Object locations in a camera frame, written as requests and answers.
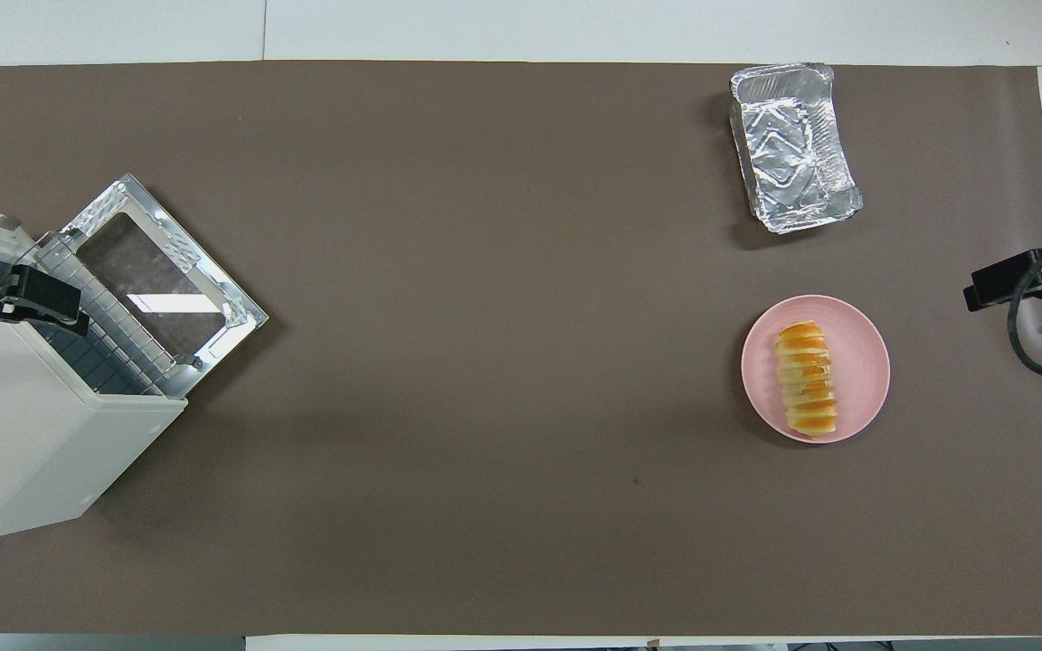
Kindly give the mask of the glass oven door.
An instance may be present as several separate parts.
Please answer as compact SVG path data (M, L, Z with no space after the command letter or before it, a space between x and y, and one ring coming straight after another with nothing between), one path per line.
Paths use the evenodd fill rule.
M268 312L173 214L124 174L55 235L58 270L150 394L182 400Z

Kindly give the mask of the cream white toaster oven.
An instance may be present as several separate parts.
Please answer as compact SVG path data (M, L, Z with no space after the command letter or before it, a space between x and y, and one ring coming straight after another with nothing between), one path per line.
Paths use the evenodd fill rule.
M82 516L187 407L93 391L34 326L0 323L0 536Z

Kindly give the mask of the brown table mat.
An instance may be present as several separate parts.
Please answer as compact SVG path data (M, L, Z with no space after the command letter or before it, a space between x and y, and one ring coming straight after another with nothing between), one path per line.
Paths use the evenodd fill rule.
M836 67L865 207L748 211L729 65L0 67L0 212L133 174L270 315L0 633L1042 635L1042 378L971 273L1042 247L1031 69ZM742 346L823 294L892 378L771 429Z

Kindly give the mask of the aluminium foil tray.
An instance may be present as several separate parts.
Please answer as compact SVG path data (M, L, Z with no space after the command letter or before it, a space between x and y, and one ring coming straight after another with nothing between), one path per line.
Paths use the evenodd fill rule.
M791 234L843 222L865 201L845 156L827 62L770 62L729 79L729 125L750 212Z

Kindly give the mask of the sliced orange bread loaf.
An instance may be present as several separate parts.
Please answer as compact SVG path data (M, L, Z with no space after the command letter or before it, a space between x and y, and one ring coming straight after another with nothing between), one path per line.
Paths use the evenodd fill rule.
M807 439L837 429L837 399L826 333L813 320L794 322L774 342L787 426Z

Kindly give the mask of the pink round plate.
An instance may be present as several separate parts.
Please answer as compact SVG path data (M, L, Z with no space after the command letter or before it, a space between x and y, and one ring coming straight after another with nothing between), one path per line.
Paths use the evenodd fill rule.
M832 353L837 429L807 439L787 426L777 379L774 342L794 322L818 322ZM879 329L859 309L823 294L802 294L777 302L756 318L742 346L742 384L756 415L787 439L826 445L851 439L871 425L884 408L892 367Z

